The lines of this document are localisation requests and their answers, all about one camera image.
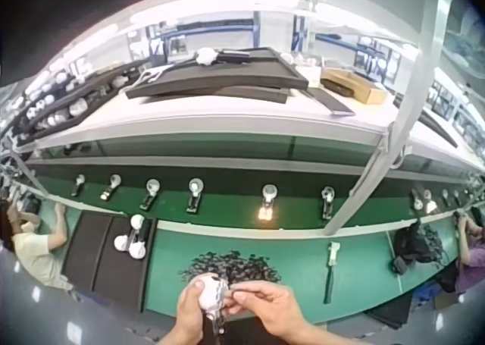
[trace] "person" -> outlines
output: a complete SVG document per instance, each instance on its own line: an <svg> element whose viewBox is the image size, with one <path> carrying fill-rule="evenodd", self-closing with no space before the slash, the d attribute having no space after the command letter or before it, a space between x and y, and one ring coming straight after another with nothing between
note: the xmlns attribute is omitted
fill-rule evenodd
<svg viewBox="0 0 485 345"><path fill-rule="evenodd" d="M198 276L182 291L177 304L177 320L158 345L196 345L202 339L202 311L199 297L204 282ZM331 334L309 324L288 287L266 281L234 284L226 293L224 311L236 315L250 311L267 332L291 345L353 345L363 343Z"/></svg>
<svg viewBox="0 0 485 345"><path fill-rule="evenodd" d="M52 251L67 242L65 206L56 203L56 225L52 234L36 234L40 217L19 212L16 202L0 201L0 239L3 247L17 255L25 270L45 286L70 291L73 286L61 275L61 261Z"/></svg>
<svg viewBox="0 0 485 345"><path fill-rule="evenodd" d="M459 257L435 276L447 293L463 294L485 279L485 229L468 215L458 217Z"/></svg>

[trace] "gray floor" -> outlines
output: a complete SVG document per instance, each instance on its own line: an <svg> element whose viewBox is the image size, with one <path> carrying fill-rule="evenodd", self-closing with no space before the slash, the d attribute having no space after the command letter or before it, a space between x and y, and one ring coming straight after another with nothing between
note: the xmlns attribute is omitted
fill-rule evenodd
<svg viewBox="0 0 485 345"><path fill-rule="evenodd" d="M137 315L113 306L101 306L84 299L73 300L61 290L45 288L22 268L17 273L15 257L0 252L0 343L2 345L72 344L67 329L82 331L82 345L102 343L150 344L173 324L173 319L155 313ZM34 287L40 289L39 302L33 299ZM357 315L328 324L328 330L347 337L373 333L366 341L376 345L393 343L412 345L464 345L470 343L482 326L485 313L485 283L465 294L465 301L444 310L443 327L437 331L437 313L431 303L410 316L409 323L398 331L386 329L365 315Z"/></svg>

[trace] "green handle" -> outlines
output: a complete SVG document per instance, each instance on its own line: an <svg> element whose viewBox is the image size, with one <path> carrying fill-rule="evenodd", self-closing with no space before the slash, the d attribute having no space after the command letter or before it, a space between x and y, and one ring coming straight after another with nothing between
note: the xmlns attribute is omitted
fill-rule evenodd
<svg viewBox="0 0 485 345"><path fill-rule="evenodd" d="M327 287L325 288L324 303L326 305L332 302L332 290L333 290L333 267L329 267L328 274L327 274Z"/></svg>

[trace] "tool with green handle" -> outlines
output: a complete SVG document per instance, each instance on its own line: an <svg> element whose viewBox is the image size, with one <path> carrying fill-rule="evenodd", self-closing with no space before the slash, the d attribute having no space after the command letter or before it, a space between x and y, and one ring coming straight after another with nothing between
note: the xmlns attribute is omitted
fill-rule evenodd
<svg viewBox="0 0 485 345"><path fill-rule="evenodd" d="M336 265L336 254L340 249L340 243L332 242L328 248L330 250L330 256L328 258L328 273L327 273L327 286L325 288L325 300L324 303L328 305L332 302L332 290L333 290L333 267Z"/></svg>

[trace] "cardboard box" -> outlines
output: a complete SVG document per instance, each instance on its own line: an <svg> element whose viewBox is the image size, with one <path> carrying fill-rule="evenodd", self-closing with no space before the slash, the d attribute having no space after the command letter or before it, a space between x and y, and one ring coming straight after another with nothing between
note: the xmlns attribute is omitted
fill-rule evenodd
<svg viewBox="0 0 485 345"><path fill-rule="evenodd" d="M381 105L386 101L389 91L376 83L366 80L351 71L339 68L325 68L321 78L332 80L354 91L354 99L363 104Z"/></svg>

